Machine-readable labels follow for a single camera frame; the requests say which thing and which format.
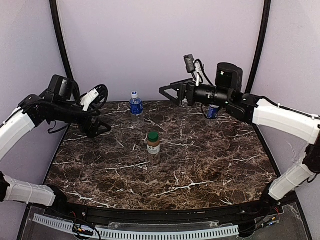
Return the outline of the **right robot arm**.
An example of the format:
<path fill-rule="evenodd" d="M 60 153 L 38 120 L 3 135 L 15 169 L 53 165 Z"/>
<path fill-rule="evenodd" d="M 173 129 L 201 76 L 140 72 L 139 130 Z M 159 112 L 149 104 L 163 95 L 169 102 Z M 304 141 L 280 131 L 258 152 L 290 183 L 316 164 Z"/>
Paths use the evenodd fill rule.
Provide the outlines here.
<path fill-rule="evenodd" d="M 262 198 L 280 201 L 310 177 L 320 173 L 320 117 L 301 112 L 265 96 L 242 93 L 243 70 L 232 64 L 217 64 L 215 84 L 202 84 L 192 78 L 163 86 L 159 93 L 178 106 L 187 100 L 223 108 L 236 120 L 254 126 L 272 128 L 307 142 L 305 152 L 285 173 L 271 182 Z"/>

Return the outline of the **green bottle cap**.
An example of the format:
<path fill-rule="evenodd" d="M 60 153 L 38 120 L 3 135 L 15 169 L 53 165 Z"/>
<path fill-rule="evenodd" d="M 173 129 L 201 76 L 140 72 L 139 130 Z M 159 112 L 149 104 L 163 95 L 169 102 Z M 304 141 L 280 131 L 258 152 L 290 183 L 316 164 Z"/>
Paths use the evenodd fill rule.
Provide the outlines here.
<path fill-rule="evenodd" d="M 157 132 L 154 132 L 154 131 L 153 132 L 149 132 L 147 138 L 148 138 L 149 142 L 155 143 L 155 142 L 157 142 L 159 140 L 159 134 Z"/>

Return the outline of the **Pocari Sweat clear bottle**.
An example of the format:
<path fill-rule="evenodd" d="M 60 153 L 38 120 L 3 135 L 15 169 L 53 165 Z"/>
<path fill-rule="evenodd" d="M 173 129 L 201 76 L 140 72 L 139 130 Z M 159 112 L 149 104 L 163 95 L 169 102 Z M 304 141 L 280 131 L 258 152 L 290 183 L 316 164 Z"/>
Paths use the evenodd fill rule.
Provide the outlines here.
<path fill-rule="evenodd" d="M 144 124 L 144 107 L 143 101 L 139 98 L 137 91 L 131 92 L 131 99 L 129 101 L 129 105 L 132 124 L 137 128 L 141 127 Z"/>

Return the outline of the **brown drink bottle white label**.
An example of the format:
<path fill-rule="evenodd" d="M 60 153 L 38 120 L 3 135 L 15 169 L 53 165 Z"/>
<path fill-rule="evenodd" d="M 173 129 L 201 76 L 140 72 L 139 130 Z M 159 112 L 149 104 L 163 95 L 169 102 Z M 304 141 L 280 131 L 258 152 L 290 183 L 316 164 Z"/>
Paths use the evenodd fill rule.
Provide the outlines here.
<path fill-rule="evenodd" d="M 147 152 L 148 152 L 148 161 L 153 164 L 157 165 L 160 163 L 160 137 L 157 142 L 150 142 L 147 138 Z"/>

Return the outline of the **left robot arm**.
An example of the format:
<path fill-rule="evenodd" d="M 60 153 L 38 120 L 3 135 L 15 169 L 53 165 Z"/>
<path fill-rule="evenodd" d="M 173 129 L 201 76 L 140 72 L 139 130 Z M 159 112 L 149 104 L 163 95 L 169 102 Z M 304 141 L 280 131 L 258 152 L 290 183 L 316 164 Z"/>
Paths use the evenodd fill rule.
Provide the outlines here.
<path fill-rule="evenodd" d="M 108 88 L 80 93 L 76 81 L 54 75 L 41 94 L 23 99 L 0 125 L 0 200 L 59 207 L 65 194 L 43 180 L 62 132 L 75 125 L 88 138 L 109 132 L 99 119 Z"/>

